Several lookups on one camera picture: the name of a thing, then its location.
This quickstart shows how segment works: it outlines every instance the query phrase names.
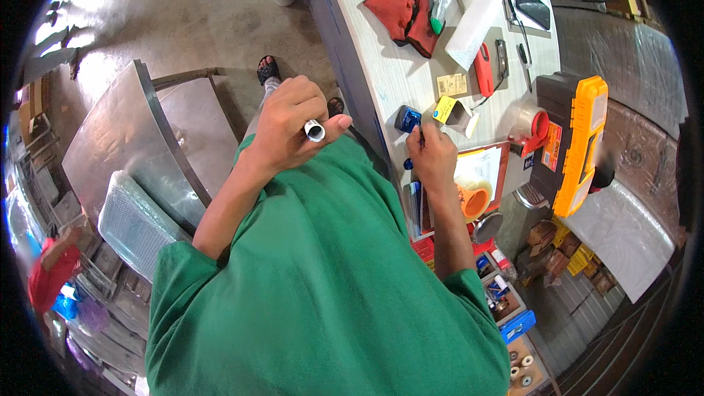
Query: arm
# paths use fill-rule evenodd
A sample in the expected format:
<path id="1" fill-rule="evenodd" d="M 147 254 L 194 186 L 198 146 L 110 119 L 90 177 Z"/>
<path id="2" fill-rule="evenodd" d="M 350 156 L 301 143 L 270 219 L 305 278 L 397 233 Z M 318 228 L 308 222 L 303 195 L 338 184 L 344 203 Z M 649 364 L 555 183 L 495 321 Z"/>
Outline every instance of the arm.
<path id="1" fill-rule="evenodd" d="M 317 119 L 325 129 L 319 143 L 302 128 Z M 347 115 L 328 119 L 327 103 L 318 85 L 305 76 L 288 78 L 264 102 L 257 134 L 242 150 L 232 172 L 203 215 L 193 246 L 217 260 L 232 243 L 237 227 L 254 206 L 259 192 L 279 172 L 293 169 L 333 143 L 352 124 Z"/>
<path id="2" fill-rule="evenodd" d="M 434 124 L 406 138 L 413 169 L 428 196 L 435 221 L 435 272 L 440 280 L 462 269 L 477 269 L 474 251 L 453 180 L 457 147 Z"/>
<path id="3" fill-rule="evenodd" d="M 49 272 L 56 265 L 63 253 L 78 242 L 81 234 L 81 229 L 74 226 L 66 230 L 66 233 L 60 236 L 56 242 L 41 255 L 41 268 Z"/>

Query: sticker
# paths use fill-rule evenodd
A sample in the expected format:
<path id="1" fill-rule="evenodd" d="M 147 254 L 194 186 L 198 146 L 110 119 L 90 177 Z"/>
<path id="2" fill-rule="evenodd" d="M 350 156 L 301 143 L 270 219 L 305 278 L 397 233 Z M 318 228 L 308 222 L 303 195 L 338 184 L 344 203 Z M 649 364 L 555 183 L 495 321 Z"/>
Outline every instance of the sticker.
<path id="1" fill-rule="evenodd" d="M 550 121 L 548 126 L 548 142 L 543 147 L 541 162 L 553 172 L 558 168 L 560 144 L 562 142 L 562 127 Z"/>
<path id="2" fill-rule="evenodd" d="M 439 76 L 436 80 L 439 96 L 452 96 L 467 92 L 467 76 L 462 73 Z"/>
<path id="3" fill-rule="evenodd" d="M 523 170 L 528 170 L 533 166 L 533 156 L 535 155 L 531 154 L 523 161 Z"/>

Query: red glove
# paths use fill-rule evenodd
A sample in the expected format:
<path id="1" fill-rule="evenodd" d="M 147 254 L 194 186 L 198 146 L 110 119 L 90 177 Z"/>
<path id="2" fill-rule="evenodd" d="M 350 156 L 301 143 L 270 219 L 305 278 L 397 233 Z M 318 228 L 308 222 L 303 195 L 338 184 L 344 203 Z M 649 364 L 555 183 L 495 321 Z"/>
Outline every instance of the red glove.
<path id="1" fill-rule="evenodd" d="M 408 43 L 406 30 L 413 16 L 413 0 L 365 0 L 363 3 L 389 30 L 395 44 Z"/>
<path id="2" fill-rule="evenodd" d="M 438 41 L 430 26 L 430 0 L 413 0 L 415 9 L 410 28 L 406 32 L 406 40 L 425 58 L 430 58 Z"/>

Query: cardboard tag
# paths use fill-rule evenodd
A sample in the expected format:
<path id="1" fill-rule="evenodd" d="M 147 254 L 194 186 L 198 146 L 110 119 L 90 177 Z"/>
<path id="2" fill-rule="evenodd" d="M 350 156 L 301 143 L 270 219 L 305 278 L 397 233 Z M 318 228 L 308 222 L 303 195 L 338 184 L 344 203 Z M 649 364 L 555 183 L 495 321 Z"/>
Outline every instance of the cardboard tag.
<path id="1" fill-rule="evenodd" d="M 467 92 L 467 75 L 454 74 L 444 75 L 436 78 L 438 84 L 438 95 L 441 97 L 447 95 L 458 95 Z"/>

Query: cable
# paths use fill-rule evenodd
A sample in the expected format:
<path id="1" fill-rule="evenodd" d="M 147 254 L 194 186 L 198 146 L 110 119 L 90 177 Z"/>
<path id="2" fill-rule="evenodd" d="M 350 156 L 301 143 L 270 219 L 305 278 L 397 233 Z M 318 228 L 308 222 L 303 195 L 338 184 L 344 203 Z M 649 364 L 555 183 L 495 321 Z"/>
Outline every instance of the cable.
<path id="1" fill-rule="evenodd" d="M 496 87 L 494 88 L 494 92 L 496 92 L 496 90 L 498 89 L 498 87 L 499 87 L 502 83 L 503 83 L 503 76 L 501 77 L 501 80 L 498 81 L 498 84 L 497 84 Z M 487 102 L 487 100 L 488 100 L 490 97 L 491 97 L 491 95 L 489 95 L 488 97 L 486 97 L 485 99 L 483 99 L 479 104 L 477 104 L 476 106 L 474 106 L 474 107 L 473 107 L 472 109 L 470 109 L 470 110 L 474 110 L 474 109 L 478 108 L 478 107 L 481 106 L 483 103 Z"/>

